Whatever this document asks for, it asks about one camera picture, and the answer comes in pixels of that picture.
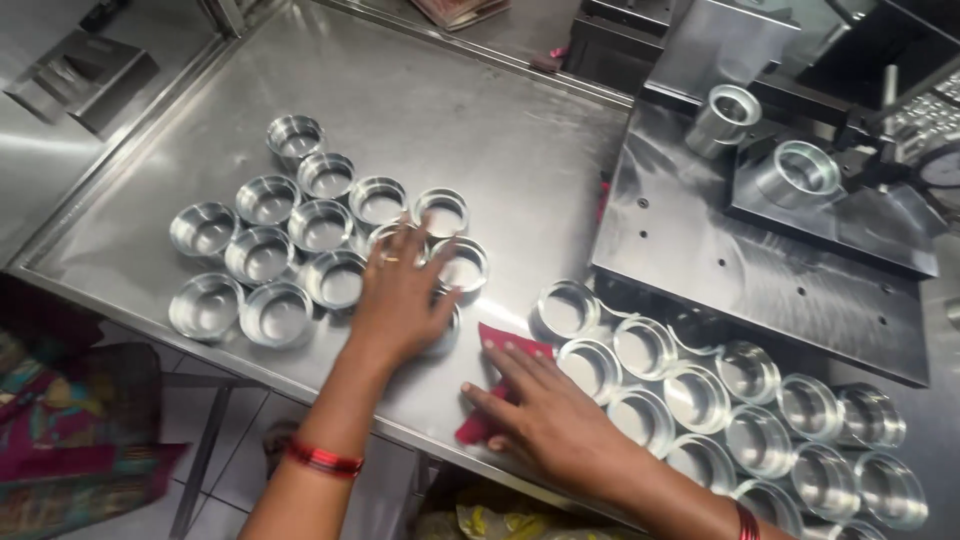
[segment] red bangle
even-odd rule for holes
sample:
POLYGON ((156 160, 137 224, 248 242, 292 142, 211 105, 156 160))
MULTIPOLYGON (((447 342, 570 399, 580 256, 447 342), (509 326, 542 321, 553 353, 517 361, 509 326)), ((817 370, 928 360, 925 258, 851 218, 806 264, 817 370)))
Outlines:
POLYGON ((355 479, 363 467, 363 457, 342 457, 326 450, 303 445, 291 439, 287 456, 300 465, 316 469, 341 479, 355 479))
POLYGON ((756 522, 754 513, 747 509, 740 501, 734 501, 736 513, 740 516, 740 539, 760 540, 760 525, 756 522))

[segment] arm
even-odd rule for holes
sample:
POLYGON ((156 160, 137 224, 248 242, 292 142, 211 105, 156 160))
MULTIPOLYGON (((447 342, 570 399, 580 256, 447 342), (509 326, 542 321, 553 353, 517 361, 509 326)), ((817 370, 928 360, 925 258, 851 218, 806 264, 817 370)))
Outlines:
MULTIPOLYGON (((426 223, 390 236, 389 261, 380 243, 364 272, 363 294, 350 338, 300 424, 304 445, 344 457, 362 457, 383 388, 398 365, 436 340, 446 328, 459 293, 431 306, 431 291, 449 252, 418 269, 426 223)), ((239 538, 336 540, 347 512, 353 479, 340 479, 284 458, 253 507, 239 538)))
MULTIPOLYGON (((495 452, 515 451, 572 493, 624 511, 660 540, 735 540, 740 519, 730 499, 713 494, 653 457, 621 433, 552 360, 529 357, 508 344, 484 343, 504 380, 520 398, 511 405, 465 383, 464 393, 502 424, 495 452)), ((761 520, 760 538, 792 537, 761 520)))

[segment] pink object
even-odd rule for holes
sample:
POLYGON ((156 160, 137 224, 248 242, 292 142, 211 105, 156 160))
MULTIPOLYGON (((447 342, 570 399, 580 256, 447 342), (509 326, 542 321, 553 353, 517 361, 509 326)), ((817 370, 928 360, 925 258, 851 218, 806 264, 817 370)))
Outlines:
MULTIPOLYGON (((508 331, 497 330, 483 323, 478 325, 477 330, 480 332, 481 342, 489 339, 494 345, 496 345, 497 349, 502 350, 503 344, 510 341, 519 347, 521 351, 530 356, 537 351, 540 351, 548 358, 553 359, 553 349, 545 343, 520 337, 516 334, 509 333, 508 331)), ((498 382, 490 391, 490 393, 500 399, 507 400, 512 404, 517 403, 516 396, 510 392, 510 389, 507 387, 506 383, 503 382, 503 380, 498 382)), ((503 429, 483 411, 474 410, 467 417, 467 420, 464 422, 464 424, 460 426, 454 436, 461 444, 471 445, 481 441, 486 441, 502 431, 503 429)))

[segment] hand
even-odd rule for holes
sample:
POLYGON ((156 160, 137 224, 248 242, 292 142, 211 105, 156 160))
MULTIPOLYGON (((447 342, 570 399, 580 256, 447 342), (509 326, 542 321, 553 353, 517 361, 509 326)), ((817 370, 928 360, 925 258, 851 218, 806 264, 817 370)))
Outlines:
POLYGON ((485 342, 484 350, 520 399, 511 405, 468 382, 461 388, 507 432, 491 437, 491 450, 513 452, 561 487, 608 502, 624 467, 636 464, 638 457, 653 458, 621 433, 553 360, 542 354, 529 357, 511 343, 499 351, 485 342))
POLYGON ((453 254, 446 249, 417 268, 430 217, 413 229, 404 215, 396 233, 379 240, 363 275, 363 292, 353 315, 348 347, 360 347, 374 369, 392 373, 443 335, 459 290, 434 302, 433 291, 444 265, 453 254))

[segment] right hand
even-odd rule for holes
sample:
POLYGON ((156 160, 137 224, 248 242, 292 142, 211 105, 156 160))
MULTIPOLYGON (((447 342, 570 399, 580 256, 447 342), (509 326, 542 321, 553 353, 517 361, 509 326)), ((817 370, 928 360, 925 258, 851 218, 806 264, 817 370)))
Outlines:
POLYGON ((503 426, 506 435, 491 437, 495 452, 513 452, 561 487, 599 500, 614 498, 623 467, 653 456, 627 438, 603 410, 557 364, 530 357, 512 343, 484 351, 519 396, 512 405, 465 382, 467 398, 503 426))

